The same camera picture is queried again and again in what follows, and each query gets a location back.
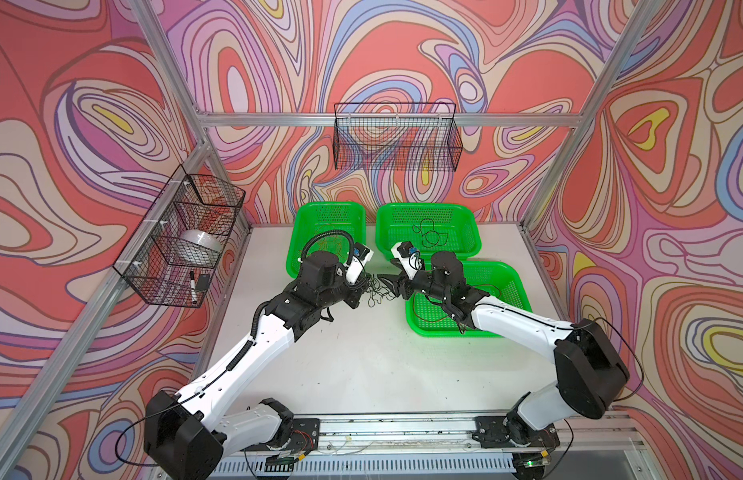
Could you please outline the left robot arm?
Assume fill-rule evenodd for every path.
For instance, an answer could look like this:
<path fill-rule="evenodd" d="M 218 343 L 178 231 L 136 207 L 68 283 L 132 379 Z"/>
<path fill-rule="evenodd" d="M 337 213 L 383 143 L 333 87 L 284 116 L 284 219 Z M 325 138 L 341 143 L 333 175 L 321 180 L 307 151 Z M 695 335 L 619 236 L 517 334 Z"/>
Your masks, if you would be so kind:
<path fill-rule="evenodd" d="M 293 427 L 293 414 L 267 398 L 241 414 L 228 410 L 251 381 L 329 309 L 359 306 L 373 252 L 343 231 L 315 235 L 299 255 L 299 272 L 255 308 L 249 334 L 177 392 L 158 392 L 146 406 L 143 450 L 172 479 L 206 479 L 223 458 L 251 447 L 307 452 L 314 442 Z"/>

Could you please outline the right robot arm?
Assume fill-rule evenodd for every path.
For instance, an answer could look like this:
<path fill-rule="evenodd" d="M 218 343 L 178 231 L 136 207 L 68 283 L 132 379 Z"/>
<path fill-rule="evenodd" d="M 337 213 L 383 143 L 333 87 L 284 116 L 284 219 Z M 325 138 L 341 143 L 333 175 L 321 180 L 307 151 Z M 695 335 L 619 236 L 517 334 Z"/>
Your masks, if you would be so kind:
<path fill-rule="evenodd" d="M 455 253 L 439 251 L 429 264 L 409 242 L 391 249 L 401 272 L 381 276 L 394 296 L 418 293 L 435 304 L 460 330 L 497 334 L 543 356 L 555 366 L 555 381 L 529 392 L 501 423 L 501 443 L 527 446 L 547 427 L 575 415 L 597 420 L 609 410 L 631 374 L 597 322 L 569 323 L 517 308 L 465 280 Z"/>

